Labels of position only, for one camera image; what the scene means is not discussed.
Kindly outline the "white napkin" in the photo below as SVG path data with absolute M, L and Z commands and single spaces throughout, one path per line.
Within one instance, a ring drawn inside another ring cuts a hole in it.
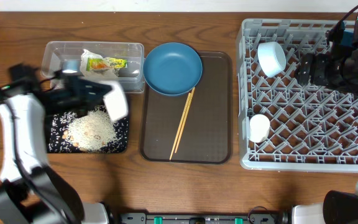
M 101 78 L 107 80 L 115 80 L 116 75 L 116 59 L 111 57 L 102 57 L 101 55 L 84 49 L 81 55 L 80 72 L 89 78 Z

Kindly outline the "white bowl with food scraps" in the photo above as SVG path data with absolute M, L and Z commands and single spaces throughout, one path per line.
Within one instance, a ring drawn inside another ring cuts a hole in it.
M 112 88 L 112 90 L 103 97 L 104 105 L 111 121 L 115 122 L 125 118 L 129 114 L 129 107 L 126 94 L 121 84 L 111 80 L 103 80 L 101 84 L 109 85 Z

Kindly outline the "light blue bowl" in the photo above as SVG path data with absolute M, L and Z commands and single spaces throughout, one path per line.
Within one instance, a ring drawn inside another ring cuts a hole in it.
M 267 77 L 272 78 L 284 71 L 287 61 L 284 50 L 279 43 L 265 42 L 259 44 L 257 55 L 260 67 Z

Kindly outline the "white cup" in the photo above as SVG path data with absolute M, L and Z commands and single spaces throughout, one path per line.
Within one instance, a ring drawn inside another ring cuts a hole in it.
M 256 114 L 250 119 L 249 140 L 255 143 L 263 142 L 267 139 L 270 131 L 270 120 L 263 114 Z

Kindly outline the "dark blue plate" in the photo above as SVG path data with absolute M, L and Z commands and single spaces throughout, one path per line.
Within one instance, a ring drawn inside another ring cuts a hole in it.
M 144 61 L 148 86 L 166 96 L 180 96 L 191 91 L 201 80 L 203 63 L 192 47 L 168 42 L 149 52 Z

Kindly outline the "wooden chopstick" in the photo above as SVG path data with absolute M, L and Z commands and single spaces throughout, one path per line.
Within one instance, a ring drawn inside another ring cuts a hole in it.
M 171 160 L 173 155 L 177 153 L 178 146 L 179 146 L 179 143 L 180 143 L 180 140 L 181 140 L 181 136 L 182 136 L 182 133 L 183 133 L 183 130 L 184 130 L 184 127 L 185 127 L 186 119 L 187 119 L 187 116 L 188 116 L 188 112 L 190 110 L 190 106 L 191 106 L 191 102 L 192 102 L 192 99 L 193 99 L 194 92 L 195 92 L 195 87 L 192 88 L 192 90 L 189 92 L 188 97 L 186 99 L 185 107 L 184 107 L 183 112 L 182 112 L 181 120 L 180 120 L 178 129 L 177 129 L 175 140 L 173 142 L 172 151 L 170 153 L 169 160 Z
M 189 94 L 188 100 L 186 101 L 186 108 L 185 108 L 185 112 L 184 112 L 184 115 L 183 115 L 183 119 L 181 120 L 181 126 L 180 126 L 180 130 L 179 130 L 179 135 L 178 135 L 177 143 L 175 145 L 175 150 L 174 150 L 175 154 L 178 151 L 179 144 L 180 144 L 180 141 L 181 141 L 184 129 L 185 129 L 185 125 L 186 125 L 188 113 L 190 111 L 190 106 L 191 106 L 191 102 L 192 102 L 194 93 L 195 93 L 195 87 L 192 88 L 192 90 L 191 90 L 191 92 Z

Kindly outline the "yellow green snack wrapper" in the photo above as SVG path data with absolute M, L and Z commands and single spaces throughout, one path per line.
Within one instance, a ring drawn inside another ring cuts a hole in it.
M 106 71 L 127 67 L 127 60 L 121 58 L 89 58 L 86 64 L 87 71 Z

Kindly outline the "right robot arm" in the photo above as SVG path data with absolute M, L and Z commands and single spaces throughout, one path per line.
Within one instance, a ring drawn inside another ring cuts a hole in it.
M 358 95 L 358 6 L 354 10 L 357 17 L 351 42 L 345 42 L 348 35 L 341 19 L 326 34 L 333 45 L 330 53 L 302 56 L 295 72 L 298 84 Z M 358 181 L 353 194 L 331 190 L 323 203 L 293 207 L 290 223 L 358 223 Z

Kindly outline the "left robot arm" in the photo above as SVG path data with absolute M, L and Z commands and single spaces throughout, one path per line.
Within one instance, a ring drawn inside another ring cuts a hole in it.
M 0 87 L 4 159 L 0 171 L 3 223 L 113 223 L 102 203 L 84 203 L 76 190 L 49 165 L 45 118 L 88 110 L 113 92 L 110 85 L 65 75 L 65 88 L 44 91 L 37 69 L 23 63 L 9 68 L 11 82 Z

